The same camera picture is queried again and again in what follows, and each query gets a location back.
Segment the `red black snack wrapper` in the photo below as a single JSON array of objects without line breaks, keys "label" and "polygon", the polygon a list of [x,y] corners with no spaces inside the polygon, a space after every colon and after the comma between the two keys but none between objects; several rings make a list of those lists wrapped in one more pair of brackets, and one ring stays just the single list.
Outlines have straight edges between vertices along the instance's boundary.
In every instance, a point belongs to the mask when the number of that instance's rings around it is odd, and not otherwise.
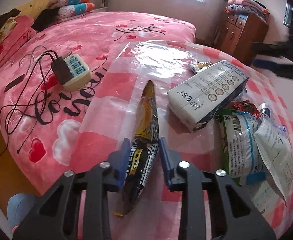
[{"label": "red black snack wrapper", "polygon": [[257,107],[250,100],[232,101],[231,108],[240,112],[247,112],[254,115],[257,119],[261,117]]}]

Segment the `green blue snack bag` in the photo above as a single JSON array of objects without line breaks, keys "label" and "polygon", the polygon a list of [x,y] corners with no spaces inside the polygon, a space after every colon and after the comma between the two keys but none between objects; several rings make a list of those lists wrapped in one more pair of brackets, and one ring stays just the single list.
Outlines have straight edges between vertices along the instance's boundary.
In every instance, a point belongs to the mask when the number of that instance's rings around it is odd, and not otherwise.
[{"label": "green blue snack bag", "polygon": [[266,172],[255,139],[257,118],[234,109],[223,109],[215,118],[223,141],[223,170],[240,186],[265,181]]}]

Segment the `grey wet wipes pack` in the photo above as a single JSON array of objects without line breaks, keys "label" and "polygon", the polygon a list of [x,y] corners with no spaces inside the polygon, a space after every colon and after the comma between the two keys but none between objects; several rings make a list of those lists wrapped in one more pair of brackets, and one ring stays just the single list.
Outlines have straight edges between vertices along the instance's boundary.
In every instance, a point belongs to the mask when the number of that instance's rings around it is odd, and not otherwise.
[{"label": "grey wet wipes pack", "polygon": [[293,184],[293,150],[287,137],[263,118],[255,132],[256,144],[277,194],[286,202]]}]

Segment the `small blue yellow wrapper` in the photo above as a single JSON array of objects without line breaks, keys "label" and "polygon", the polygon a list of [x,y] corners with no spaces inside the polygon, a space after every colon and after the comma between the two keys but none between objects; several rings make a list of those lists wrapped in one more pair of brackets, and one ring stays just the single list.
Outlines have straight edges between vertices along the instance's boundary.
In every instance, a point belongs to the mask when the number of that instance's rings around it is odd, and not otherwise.
[{"label": "small blue yellow wrapper", "polygon": [[207,69],[209,66],[211,66],[213,62],[211,61],[201,61],[201,62],[191,62],[188,64],[189,69],[194,74],[199,74],[201,71]]}]

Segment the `white milk carton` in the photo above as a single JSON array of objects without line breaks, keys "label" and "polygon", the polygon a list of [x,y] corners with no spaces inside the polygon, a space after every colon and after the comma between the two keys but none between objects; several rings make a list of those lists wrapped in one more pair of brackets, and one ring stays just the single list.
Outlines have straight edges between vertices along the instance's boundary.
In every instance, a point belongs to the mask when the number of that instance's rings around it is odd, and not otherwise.
[{"label": "white milk carton", "polygon": [[217,62],[169,90],[169,107],[193,133],[241,94],[248,80],[228,61]]}]

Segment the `black gold snack wrapper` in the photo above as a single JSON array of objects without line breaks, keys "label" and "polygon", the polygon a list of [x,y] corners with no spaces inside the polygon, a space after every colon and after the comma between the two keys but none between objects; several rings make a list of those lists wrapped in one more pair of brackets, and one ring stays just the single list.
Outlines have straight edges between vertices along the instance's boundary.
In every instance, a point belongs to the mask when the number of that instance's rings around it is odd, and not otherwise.
[{"label": "black gold snack wrapper", "polygon": [[153,168],[159,149],[159,119],[155,87],[148,81],[140,99],[136,120],[136,131],[131,143],[125,183],[121,188],[117,207],[113,215],[124,217],[138,204]]}]

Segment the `crushed clear plastic bottle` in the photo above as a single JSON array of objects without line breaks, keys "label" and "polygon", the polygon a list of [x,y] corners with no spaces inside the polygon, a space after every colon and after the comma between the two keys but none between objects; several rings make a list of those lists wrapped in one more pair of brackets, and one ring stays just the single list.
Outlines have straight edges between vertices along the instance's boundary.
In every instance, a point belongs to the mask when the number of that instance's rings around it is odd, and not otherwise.
[{"label": "crushed clear plastic bottle", "polygon": [[272,112],[272,109],[271,107],[269,106],[268,103],[264,102],[262,103],[261,105],[259,105],[258,107],[258,111],[259,111],[259,115],[260,115],[260,122],[263,120],[263,119],[266,119],[268,120],[270,123],[272,123],[272,125],[274,127],[278,127],[278,125],[276,124],[275,122],[275,119],[274,119],[274,114]]}]

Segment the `blue round stool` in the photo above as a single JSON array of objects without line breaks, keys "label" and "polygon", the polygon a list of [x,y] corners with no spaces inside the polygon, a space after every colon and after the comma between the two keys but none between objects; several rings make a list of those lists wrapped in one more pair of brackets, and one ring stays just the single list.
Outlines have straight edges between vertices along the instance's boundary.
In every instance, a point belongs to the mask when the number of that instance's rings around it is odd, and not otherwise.
[{"label": "blue round stool", "polygon": [[12,233],[37,201],[38,197],[30,193],[18,193],[9,199],[6,213]]}]

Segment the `brown wooden cabinet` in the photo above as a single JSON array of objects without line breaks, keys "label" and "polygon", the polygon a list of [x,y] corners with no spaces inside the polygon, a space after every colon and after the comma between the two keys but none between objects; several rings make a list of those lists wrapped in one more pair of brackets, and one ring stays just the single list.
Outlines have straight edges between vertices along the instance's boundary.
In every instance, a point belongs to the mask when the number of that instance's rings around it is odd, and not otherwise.
[{"label": "brown wooden cabinet", "polygon": [[240,17],[224,12],[215,33],[214,48],[250,66],[256,56],[251,45],[262,43],[268,30],[269,26],[254,14]]}]

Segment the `red checked tablecloth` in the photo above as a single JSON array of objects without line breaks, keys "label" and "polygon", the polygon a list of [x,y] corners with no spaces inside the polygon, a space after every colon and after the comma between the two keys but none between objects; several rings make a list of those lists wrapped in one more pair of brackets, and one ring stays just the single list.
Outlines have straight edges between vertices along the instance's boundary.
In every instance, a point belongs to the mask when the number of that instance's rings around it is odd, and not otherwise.
[{"label": "red checked tablecloth", "polygon": [[[293,149],[293,112],[279,96],[274,83],[230,55],[204,46],[165,42],[129,43],[112,62],[94,90],[94,97],[79,129],[69,167],[84,172],[105,161],[120,148],[124,138],[133,138],[140,97],[148,81],[155,86],[160,136],[169,147],[200,170],[213,172],[221,168],[222,149],[219,125],[211,120],[194,133],[170,110],[167,92],[193,74],[187,63],[193,59],[227,60],[248,77],[245,99],[256,106],[269,104],[276,125],[287,128]],[[281,237],[293,224],[293,182],[287,200],[282,200],[267,183],[250,190],[252,200]]]}]

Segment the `pink bed with blanket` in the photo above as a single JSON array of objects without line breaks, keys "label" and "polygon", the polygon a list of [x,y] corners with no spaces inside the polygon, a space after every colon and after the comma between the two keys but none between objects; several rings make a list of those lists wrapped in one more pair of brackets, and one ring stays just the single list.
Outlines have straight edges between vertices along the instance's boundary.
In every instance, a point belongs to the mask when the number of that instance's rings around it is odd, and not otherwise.
[{"label": "pink bed with blanket", "polygon": [[188,22],[141,12],[88,12],[43,31],[18,27],[0,45],[0,133],[44,193],[70,162],[81,123],[129,42],[194,42]]}]

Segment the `black charger adapter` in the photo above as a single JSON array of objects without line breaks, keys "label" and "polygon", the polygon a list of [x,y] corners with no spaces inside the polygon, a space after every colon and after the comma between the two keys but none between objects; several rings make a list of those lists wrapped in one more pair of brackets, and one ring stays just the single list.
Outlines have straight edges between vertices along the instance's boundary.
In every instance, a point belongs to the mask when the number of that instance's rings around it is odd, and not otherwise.
[{"label": "black charger adapter", "polygon": [[61,85],[64,85],[73,78],[72,72],[62,57],[52,61],[51,69]]}]

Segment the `black phone on bed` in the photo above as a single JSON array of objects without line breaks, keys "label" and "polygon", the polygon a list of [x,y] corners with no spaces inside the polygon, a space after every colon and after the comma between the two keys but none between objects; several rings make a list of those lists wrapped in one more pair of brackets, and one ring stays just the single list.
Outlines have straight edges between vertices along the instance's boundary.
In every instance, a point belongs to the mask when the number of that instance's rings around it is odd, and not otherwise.
[{"label": "black phone on bed", "polygon": [[16,79],[12,80],[10,83],[8,83],[4,89],[4,93],[6,93],[11,88],[15,87],[17,84],[21,83],[25,78],[25,74],[20,75]]}]

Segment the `beige power strip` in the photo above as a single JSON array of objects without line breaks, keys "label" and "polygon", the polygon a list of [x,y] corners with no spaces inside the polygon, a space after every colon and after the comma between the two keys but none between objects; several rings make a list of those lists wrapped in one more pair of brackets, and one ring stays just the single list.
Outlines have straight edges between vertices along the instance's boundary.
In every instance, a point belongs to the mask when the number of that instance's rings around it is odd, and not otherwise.
[{"label": "beige power strip", "polygon": [[71,78],[62,85],[67,92],[80,90],[91,80],[92,72],[89,66],[78,54],[72,54],[64,58],[71,73]]}]

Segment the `lower cartoon pillow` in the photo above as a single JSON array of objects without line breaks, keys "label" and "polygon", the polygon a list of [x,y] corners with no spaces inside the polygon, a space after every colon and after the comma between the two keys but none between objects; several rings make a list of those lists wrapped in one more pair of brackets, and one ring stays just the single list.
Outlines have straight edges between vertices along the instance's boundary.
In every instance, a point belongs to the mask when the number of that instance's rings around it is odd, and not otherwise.
[{"label": "lower cartoon pillow", "polygon": [[94,8],[95,8],[94,3],[80,3],[75,5],[67,5],[67,6],[61,7],[57,11],[57,19],[62,20],[65,18],[78,16],[88,11],[91,11]]}]

